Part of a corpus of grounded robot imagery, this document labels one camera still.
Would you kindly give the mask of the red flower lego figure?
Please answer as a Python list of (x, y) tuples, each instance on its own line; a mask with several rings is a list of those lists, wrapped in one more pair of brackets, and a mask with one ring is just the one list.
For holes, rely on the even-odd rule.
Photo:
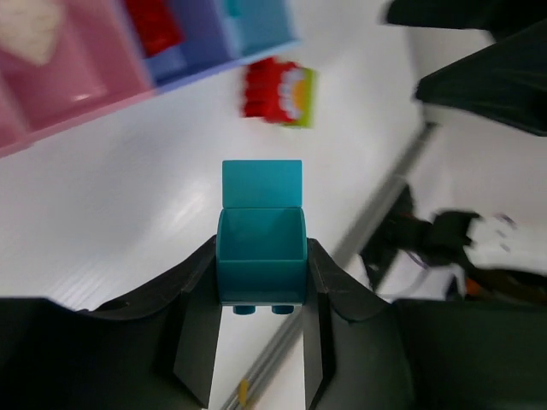
[(242, 115), (293, 125), (304, 114), (306, 73), (293, 61), (270, 57), (250, 64), (244, 76)]

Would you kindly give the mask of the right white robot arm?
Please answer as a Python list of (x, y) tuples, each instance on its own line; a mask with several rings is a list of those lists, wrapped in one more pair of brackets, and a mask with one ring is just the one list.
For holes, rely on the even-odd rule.
[[(395, 1), (392, 25), (477, 29), (492, 45), (421, 79), (423, 103), (546, 133), (543, 1)], [(390, 212), (362, 251), (405, 250), (458, 265), (478, 289), (446, 301), (387, 302), (309, 242), (303, 308), (309, 409), (543, 409), (546, 234), (499, 214), (449, 210), (433, 221)]]

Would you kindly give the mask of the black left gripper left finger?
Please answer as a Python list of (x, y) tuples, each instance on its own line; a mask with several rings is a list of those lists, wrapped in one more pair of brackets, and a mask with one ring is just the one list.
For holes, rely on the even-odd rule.
[(4, 409), (204, 409), (221, 322), (215, 240), (93, 310), (1, 301)]

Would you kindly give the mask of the red lego brick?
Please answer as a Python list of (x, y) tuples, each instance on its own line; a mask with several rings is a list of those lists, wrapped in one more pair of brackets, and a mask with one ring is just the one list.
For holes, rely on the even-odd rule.
[(146, 57), (156, 56), (184, 42), (184, 33), (166, 1), (125, 0), (124, 5)]

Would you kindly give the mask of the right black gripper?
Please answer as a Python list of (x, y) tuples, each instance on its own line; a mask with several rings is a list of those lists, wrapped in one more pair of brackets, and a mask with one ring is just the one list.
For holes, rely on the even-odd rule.
[(393, 1), (385, 21), (488, 32), (493, 44), (422, 78), (415, 98), (545, 136), (544, 1)]

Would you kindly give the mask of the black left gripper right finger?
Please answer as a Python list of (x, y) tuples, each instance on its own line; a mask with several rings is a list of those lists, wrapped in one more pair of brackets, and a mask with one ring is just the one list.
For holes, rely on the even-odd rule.
[(546, 311), (496, 302), (387, 302), (412, 376), (412, 409), (543, 409)]

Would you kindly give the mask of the lime green base brick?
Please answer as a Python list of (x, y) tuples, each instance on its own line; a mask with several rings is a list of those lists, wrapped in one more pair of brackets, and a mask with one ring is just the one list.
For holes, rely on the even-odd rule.
[(313, 127), (316, 83), (316, 71), (307, 67), (292, 67), (283, 73), (279, 86), (279, 106), (286, 116), (283, 126)]

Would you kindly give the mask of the teal lego piece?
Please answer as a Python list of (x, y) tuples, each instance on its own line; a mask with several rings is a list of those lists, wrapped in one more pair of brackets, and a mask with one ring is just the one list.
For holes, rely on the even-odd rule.
[(223, 162), (215, 258), (220, 301), (235, 314), (269, 306), (287, 315), (305, 303), (308, 245), (301, 161)]

